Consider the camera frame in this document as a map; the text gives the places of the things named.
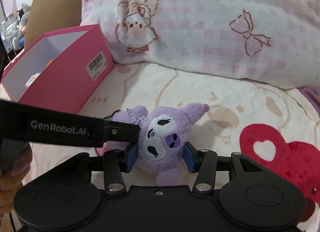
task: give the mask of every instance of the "screw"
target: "screw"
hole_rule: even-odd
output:
[[[123,188],[123,185],[120,183],[112,183],[108,186],[108,190],[114,192],[121,191]]]
[[[209,191],[211,190],[211,185],[207,183],[199,183],[196,185],[198,191]]]

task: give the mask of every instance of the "human hand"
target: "human hand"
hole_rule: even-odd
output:
[[[0,170],[0,213],[9,213],[13,209],[13,198],[23,186],[22,180],[30,171],[32,150],[30,144],[15,161],[13,168]]]

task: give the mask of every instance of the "pink bow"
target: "pink bow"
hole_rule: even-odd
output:
[[[246,39],[245,51],[247,55],[254,56],[259,53],[263,47],[263,44],[266,46],[271,46],[270,37],[266,37],[265,35],[254,35],[251,33],[254,29],[254,26],[250,12],[243,10],[243,15],[238,16],[238,19],[230,22],[229,25],[233,31],[242,34]]]

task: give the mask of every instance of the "open cardboard box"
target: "open cardboard box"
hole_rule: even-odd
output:
[[[5,68],[2,83],[14,102],[76,114],[113,65],[98,25],[71,27],[40,36]]]

